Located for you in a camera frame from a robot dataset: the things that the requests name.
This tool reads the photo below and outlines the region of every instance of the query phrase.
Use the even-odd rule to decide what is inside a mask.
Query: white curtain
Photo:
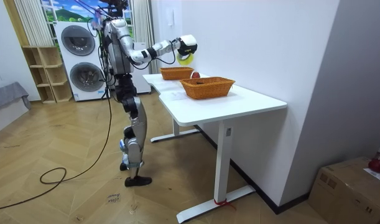
[[[135,42],[145,42],[147,47],[154,44],[154,32],[151,22],[151,5],[149,0],[131,0],[133,36]],[[150,64],[151,73],[157,73],[154,60]]]
[[[29,45],[53,46],[54,42],[47,27],[45,16],[39,0],[14,0]]]

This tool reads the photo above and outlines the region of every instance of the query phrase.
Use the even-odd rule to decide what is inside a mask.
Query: washing machine
[[[76,101],[101,99],[105,82],[98,57],[96,31],[85,22],[57,22],[54,25],[65,70]]]

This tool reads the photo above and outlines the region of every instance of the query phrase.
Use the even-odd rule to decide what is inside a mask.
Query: white table
[[[143,77],[158,91],[159,100],[173,117],[173,134],[152,138],[151,141],[198,132],[196,129],[179,132],[179,125],[191,126],[219,121],[214,199],[218,203],[225,200],[230,202],[254,192],[255,190],[247,185],[227,194],[229,160],[234,134],[232,118],[286,108],[287,103],[236,85],[233,85],[226,97],[193,100],[185,94],[178,80],[164,80],[161,74],[143,75]],[[177,214],[178,222],[182,223],[219,207],[215,201],[209,200],[180,212]]]

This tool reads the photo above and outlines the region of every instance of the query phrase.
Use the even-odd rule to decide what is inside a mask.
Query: red cable tie
[[[219,205],[219,206],[229,205],[229,206],[231,206],[234,210],[237,211],[237,208],[236,208],[234,205],[232,205],[231,203],[227,202],[227,199],[224,200],[223,202],[216,202],[215,199],[213,199],[213,201],[215,202],[216,205]]]

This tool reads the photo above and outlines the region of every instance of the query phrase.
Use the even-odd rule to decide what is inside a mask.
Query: humanoid robot
[[[113,76],[117,85],[115,92],[117,100],[122,103],[125,112],[129,115],[131,125],[124,128],[124,139],[120,142],[124,153],[121,170],[130,170],[131,176],[125,180],[126,187],[142,186],[152,182],[150,177],[138,175],[143,165],[142,153],[147,134],[147,116],[136,87],[132,83],[131,72],[133,67],[150,63],[159,56],[178,51],[178,60],[192,58],[191,54],[197,50],[197,42],[192,35],[178,37],[172,41],[164,40],[144,50],[134,50],[123,16],[123,9],[127,8],[127,0],[101,0],[109,4],[108,15],[103,21],[101,30],[101,59],[104,63],[104,74]]]

